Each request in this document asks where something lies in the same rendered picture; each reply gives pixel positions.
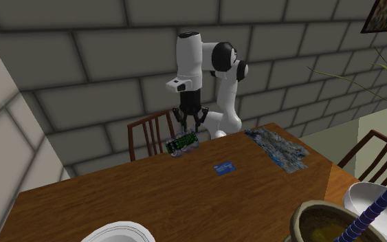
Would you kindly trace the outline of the white plate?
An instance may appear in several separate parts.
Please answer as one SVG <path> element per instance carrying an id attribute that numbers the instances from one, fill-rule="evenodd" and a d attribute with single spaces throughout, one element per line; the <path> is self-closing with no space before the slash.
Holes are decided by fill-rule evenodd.
<path id="1" fill-rule="evenodd" d="M 116 221 L 108 223 L 81 242 L 156 242 L 153 235 L 139 223 L 132 221 Z"/>

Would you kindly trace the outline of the blue card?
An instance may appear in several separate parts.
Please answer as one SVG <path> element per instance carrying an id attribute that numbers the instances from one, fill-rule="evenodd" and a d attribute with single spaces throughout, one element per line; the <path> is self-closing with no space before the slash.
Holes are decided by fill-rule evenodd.
<path id="1" fill-rule="evenodd" d="M 231 161 L 226 161 L 221 164 L 217 164 L 213 166 L 213 169 L 216 171 L 218 176 L 230 173 L 236 170 L 236 167 L 233 165 Z"/>

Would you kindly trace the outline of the wooden dining table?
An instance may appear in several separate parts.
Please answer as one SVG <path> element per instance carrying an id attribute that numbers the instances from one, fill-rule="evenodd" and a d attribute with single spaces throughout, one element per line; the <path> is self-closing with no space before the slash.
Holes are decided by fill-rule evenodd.
<path id="1" fill-rule="evenodd" d="M 235 171 L 218 176 L 214 165 Z M 115 221 L 156 242 L 283 242 L 302 202 L 340 204 L 356 178 L 315 150 L 286 173 L 242 132 L 19 194 L 0 242 L 80 242 Z"/>

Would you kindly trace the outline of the brown wooden slat chair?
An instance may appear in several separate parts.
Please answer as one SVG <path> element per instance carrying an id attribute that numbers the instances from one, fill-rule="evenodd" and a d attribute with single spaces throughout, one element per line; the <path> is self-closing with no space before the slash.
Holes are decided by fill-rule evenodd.
<path id="1" fill-rule="evenodd" d="M 385 143 L 385 146 L 382 148 L 382 150 L 377 154 L 376 158 L 369 164 L 367 169 L 360 175 L 358 178 L 361 182 L 364 181 L 364 179 L 373 171 L 374 168 L 377 167 L 378 163 L 381 162 L 385 154 L 387 154 L 387 136 L 371 129 L 338 163 L 338 166 L 340 168 L 344 168 L 348 162 L 356 155 L 365 144 L 367 144 L 371 138 L 376 137 L 377 139 L 383 141 Z M 382 165 L 382 167 L 371 177 L 369 182 L 374 183 L 376 182 L 387 170 L 387 160 Z M 385 180 L 381 183 L 382 186 L 387 186 L 387 177 Z"/>
<path id="2" fill-rule="evenodd" d="M 135 156 L 135 148 L 133 143 L 133 129 L 138 126 L 142 126 L 144 139 L 146 142 L 148 156 L 156 155 L 159 151 L 163 153 L 162 139 L 160 135 L 160 126 L 159 126 L 159 118 L 162 116 L 166 117 L 166 121 L 168 124 L 168 130 L 170 133 L 170 137 L 175 137 L 175 129 L 173 126 L 173 122 L 170 117 L 171 109 L 167 109 L 165 111 L 160 111 L 159 113 L 155 113 L 141 120 L 135 121 L 127 125 L 127 133 L 128 133 L 128 143 L 129 143 L 129 157 L 133 162 L 136 160 Z"/>

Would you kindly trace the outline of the large white bowl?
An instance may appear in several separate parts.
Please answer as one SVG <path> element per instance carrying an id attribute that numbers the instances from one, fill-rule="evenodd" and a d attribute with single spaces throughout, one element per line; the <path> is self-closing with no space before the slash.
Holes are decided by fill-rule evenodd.
<path id="1" fill-rule="evenodd" d="M 360 215 L 387 187 L 370 182 L 358 182 L 350 186 L 343 198 L 343 207 Z M 371 223 L 387 240 L 387 208 Z"/>

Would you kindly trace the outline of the potted plant with purple stem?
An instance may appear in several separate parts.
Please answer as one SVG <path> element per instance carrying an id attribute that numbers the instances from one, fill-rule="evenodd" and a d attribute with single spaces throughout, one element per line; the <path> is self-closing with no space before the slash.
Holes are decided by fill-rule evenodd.
<path id="1" fill-rule="evenodd" d="M 387 190 L 360 215 L 343 205 L 306 201 L 295 209 L 284 242 L 387 242 L 371 225 L 386 208 Z"/>

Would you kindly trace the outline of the grey blue crumpled cloth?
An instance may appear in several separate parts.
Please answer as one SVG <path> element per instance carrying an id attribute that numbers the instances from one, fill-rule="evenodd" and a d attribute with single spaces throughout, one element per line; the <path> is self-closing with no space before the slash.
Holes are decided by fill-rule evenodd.
<path id="1" fill-rule="evenodd" d="M 302 159 L 310 155 L 310 152 L 303 146 L 290 142 L 265 127 L 246 129 L 244 134 L 255 141 L 285 172 L 294 173 L 308 168 Z"/>

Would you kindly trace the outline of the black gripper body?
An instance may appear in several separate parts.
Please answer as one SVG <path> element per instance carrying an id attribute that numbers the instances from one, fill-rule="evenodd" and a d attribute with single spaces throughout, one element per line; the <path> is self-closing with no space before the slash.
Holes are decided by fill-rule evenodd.
<path id="1" fill-rule="evenodd" d="M 183 91 L 179 93 L 179 108 L 187 116 L 197 115 L 201 111 L 201 90 Z"/>

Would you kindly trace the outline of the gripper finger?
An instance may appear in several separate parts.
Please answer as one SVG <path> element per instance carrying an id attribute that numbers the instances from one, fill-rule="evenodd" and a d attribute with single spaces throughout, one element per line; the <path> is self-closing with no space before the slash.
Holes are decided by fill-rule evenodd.
<path id="1" fill-rule="evenodd" d="M 182 131 L 186 132 L 186 130 L 187 130 L 187 115 L 179 107 L 173 108 L 173 114 L 174 114 L 177 122 L 179 122 L 181 124 Z"/>
<path id="2" fill-rule="evenodd" d="M 199 132 L 199 127 L 201 126 L 202 123 L 204 123 L 206 116 L 209 112 L 209 108 L 207 107 L 202 107 L 201 108 L 202 115 L 199 117 L 199 112 L 195 114 L 195 132 Z"/>

